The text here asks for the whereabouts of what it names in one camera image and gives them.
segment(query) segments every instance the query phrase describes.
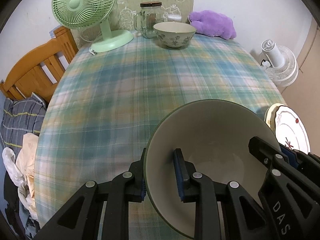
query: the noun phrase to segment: brown lid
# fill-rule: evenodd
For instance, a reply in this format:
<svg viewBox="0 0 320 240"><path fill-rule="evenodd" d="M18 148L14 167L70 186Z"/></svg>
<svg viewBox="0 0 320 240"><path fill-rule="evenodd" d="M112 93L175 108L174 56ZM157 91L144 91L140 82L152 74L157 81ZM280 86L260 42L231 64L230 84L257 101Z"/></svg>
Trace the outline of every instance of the brown lid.
<svg viewBox="0 0 320 240"><path fill-rule="evenodd" d="M156 7L161 6L162 2L142 2L140 7Z"/></svg>

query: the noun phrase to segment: glass pitcher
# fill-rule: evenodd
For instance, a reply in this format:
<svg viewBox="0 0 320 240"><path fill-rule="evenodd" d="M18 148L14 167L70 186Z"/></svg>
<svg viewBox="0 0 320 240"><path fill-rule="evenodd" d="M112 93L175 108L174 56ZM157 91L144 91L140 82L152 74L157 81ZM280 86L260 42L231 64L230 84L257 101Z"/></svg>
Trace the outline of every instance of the glass pitcher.
<svg viewBox="0 0 320 240"><path fill-rule="evenodd" d="M147 39L156 37L153 25L164 21L161 5L161 2L143 2L140 4L141 12L133 17L134 28Z"/></svg>

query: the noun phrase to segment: table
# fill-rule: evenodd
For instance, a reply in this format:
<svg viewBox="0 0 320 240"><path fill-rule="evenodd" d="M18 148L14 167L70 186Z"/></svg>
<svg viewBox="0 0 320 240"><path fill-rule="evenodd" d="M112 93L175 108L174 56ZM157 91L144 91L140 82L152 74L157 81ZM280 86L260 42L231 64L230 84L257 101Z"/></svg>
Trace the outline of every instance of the table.
<svg viewBox="0 0 320 240"><path fill-rule="evenodd" d="M241 104L263 118L284 100L257 62L235 41L196 34L170 49L138 37L110 52L82 48L52 97L35 161L40 226L88 180L109 181L139 160L158 123L199 99ZM186 239L150 200L130 204L130 239Z"/></svg>

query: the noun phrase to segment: stack of plates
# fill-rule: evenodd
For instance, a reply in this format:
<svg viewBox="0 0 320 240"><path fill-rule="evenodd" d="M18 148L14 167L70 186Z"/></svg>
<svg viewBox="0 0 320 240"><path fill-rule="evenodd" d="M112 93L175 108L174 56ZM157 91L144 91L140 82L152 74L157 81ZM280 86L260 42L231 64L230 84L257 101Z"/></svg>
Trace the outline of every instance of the stack of plates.
<svg viewBox="0 0 320 240"><path fill-rule="evenodd" d="M279 143L289 149L308 154L310 143L306 129L298 115L289 107L273 104L266 111L264 121L276 135Z"/></svg>

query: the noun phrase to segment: bowl rim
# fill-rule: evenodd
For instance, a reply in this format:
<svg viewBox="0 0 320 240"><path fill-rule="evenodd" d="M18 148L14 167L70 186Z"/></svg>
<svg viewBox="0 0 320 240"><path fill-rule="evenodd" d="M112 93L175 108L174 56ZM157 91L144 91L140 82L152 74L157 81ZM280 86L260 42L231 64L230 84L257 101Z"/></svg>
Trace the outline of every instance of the bowl rim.
<svg viewBox="0 0 320 240"><path fill-rule="evenodd" d="M194 30L191 31L191 32L169 32L169 31L158 30L158 29L155 28L155 26L157 26L158 24L160 25L160 24L163 24L163 23L170 23L170 24L173 23L173 24L189 25L189 26L191 26ZM155 25L153 25L153 28L154 28L155 30L157 30L157 31L165 32L165 33L185 33L185 34L187 34L187 33L196 33L196 31L197 31L197 29L196 29L195 27L193 27L191 24L188 24L188 23L180 23L180 22L160 22L160 23L156 23Z"/></svg>
<svg viewBox="0 0 320 240"><path fill-rule="evenodd" d="M186 103L182 106L179 106L178 108L174 109L173 111L171 111L169 114L167 114L161 121L160 123L157 125L157 127L154 129L154 131L152 132L152 135L150 136L150 139L148 141L148 144L147 144L147 148L146 148L146 152L145 152L145 155L144 155L144 158L143 158L143 177L144 177L144 180L145 180L145 185L146 185L146 189L147 189L147 193L148 193L148 197L152 203L152 206L153 208L156 210L156 212L158 213L158 215L165 221L165 223L167 225L169 225L173 230L175 230L176 232L178 232L179 234L189 238L189 239L194 239L188 235L186 235L185 233L182 233L181 231L179 231L178 229L176 229L173 225L171 225L163 216L162 214L160 213L160 211L158 210L158 208L156 207L156 204L154 203L151 195L150 195L150 190L149 190L149 187L148 187L148 180L147 180L147 177L145 176L146 174L146 160L147 160L147 156L148 156L148 150L149 150L149 146L150 146L150 142L154 136L154 134L156 133L156 131L158 130L159 126L164 122L164 120L166 120L171 114L173 114L175 111L178 111L180 108L184 107L184 106L187 106L187 105L190 105L192 103L196 103L196 102L200 102L200 101L224 101L224 102L228 102L228 103L231 103L231 104L235 104L235 105L238 105L238 106L241 106L243 108L245 108L246 110L252 112L253 114L257 115L254 111L250 110L249 108L245 107L245 106L242 106L240 104L237 104L235 102L232 102L232 101L228 101L228 100L223 100L223 99L214 99L214 98L208 98L208 99L200 99L200 100L195 100L195 101L192 101L192 102L189 102L189 103ZM257 117L262 121L262 123L264 123L264 125L266 125L269 129L270 127L267 125L267 123L262 120L258 115Z"/></svg>

